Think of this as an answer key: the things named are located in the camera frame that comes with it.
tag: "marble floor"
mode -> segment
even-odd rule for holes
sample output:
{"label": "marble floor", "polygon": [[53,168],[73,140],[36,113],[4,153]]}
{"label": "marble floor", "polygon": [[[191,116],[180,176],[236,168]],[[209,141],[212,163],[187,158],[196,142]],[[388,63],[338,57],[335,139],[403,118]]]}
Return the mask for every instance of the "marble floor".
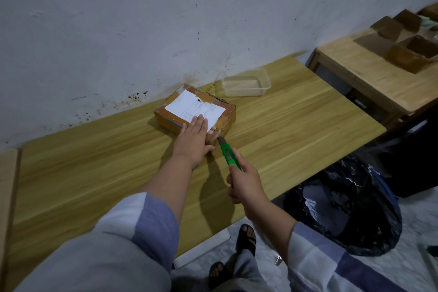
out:
{"label": "marble floor", "polygon": [[[438,244],[438,187],[400,199],[403,231],[395,249],[380,257],[360,257],[359,260],[371,266],[407,291],[437,291],[430,272],[423,261],[419,246]],[[223,244],[172,271],[172,289],[176,291],[207,291],[206,277],[211,264],[226,262],[234,253],[239,227],[252,224],[246,217],[228,228],[231,238]],[[281,263],[275,266],[277,253],[269,246],[260,231],[256,229],[256,259],[260,272],[267,284],[275,291],[290,291],[287,267]]]}

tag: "white shipping label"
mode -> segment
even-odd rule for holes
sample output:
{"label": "white shipping label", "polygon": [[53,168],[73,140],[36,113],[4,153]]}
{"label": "white shipping label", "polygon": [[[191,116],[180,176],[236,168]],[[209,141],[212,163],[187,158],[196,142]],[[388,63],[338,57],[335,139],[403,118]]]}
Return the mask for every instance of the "white shipping label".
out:
{"label": "white shipping label", "polygon": [[209,121],[209,130],[225,111],[225,108],[222,106],[205,103],[187,90],[184,90],[172,103],[164,108],[189,123],[193,117],[203,115]]}

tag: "person's left hand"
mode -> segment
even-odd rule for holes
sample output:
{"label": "person's left hand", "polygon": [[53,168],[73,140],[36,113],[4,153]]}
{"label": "person's left hand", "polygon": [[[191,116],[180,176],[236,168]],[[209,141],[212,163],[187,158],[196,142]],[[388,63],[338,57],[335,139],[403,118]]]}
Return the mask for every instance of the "person's left hand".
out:
{"label": "person's left hand", "polygon": [[181,132],[173,144],[172,156],[183,156],[189,160],[192,170],[204,159],[204,156],[215,150],[215,146],[206,146],[208,121],[202,115],[194,117],[189,125],[183,124]]}

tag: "hand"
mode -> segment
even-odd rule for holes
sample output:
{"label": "hand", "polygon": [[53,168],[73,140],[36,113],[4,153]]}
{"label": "hand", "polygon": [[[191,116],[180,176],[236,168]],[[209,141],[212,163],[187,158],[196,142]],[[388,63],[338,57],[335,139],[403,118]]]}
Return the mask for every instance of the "hand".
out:
{"label": "hand", "polygon": [[172,156],[183,156],[188,159],[192,170],[204,159],[204,156],[215,150],[215,146],[206,146],[208,121],[202,115],[194,117],[191,123],[183,124],[181,132],[173,144]]}
{"label": "hand", "polygon": [[234,203],[243,204],[246,216],[251,219],[252,208],[259,206],[266,200],[269,201],[269,199],[263,190],[260,176],[255,167],[244,160],[236,149],[233,149],[233,153],[242,170],[234,164],[228,166],[227,183],[231,185],[228,188],[228,195]]}

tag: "cardboard box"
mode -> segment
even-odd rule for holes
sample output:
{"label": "cardboard box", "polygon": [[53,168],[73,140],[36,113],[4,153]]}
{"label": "cardboard box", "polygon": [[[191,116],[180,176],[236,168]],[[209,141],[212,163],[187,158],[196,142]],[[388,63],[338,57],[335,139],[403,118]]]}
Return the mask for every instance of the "cardboard box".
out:
{"label": "cardboard box", "polygon": [[180,87],[172,95],[167,97],[164,103],[154,110],[154,115],[158,124],[162,128],[167,129],[174,134],[179,134],[182,124],[188,123],[186,120],[174,115],[173,113],[165,109],[165,107],[172,103],[184,90],[195,94],[196,97],[201,99],[202,102],[211,103],[225,108],[225,111],[222,113],[214,126],[208,131],[207,136],[205,137],[206,144],[215,145],[217,137],[225,136],[233,123],[236,121],[236,106],[222,98],[200,91],[199,89],[196,89],[195,87],[187,83],[184,83],[182,87]]}
{"label": "cardboard box", "polygon": [[424,7],[418,12],[422,16],[427,16],[428,18],[438,22],[438,2],[427,7]]}
{"label": "cardboard box", "polygon": [[385,16],[371,26],[382,39],[368,35],[355,40],[394,65],[417,74],[438,61],[438,45],[418,34],[421,18],[407,9]]}

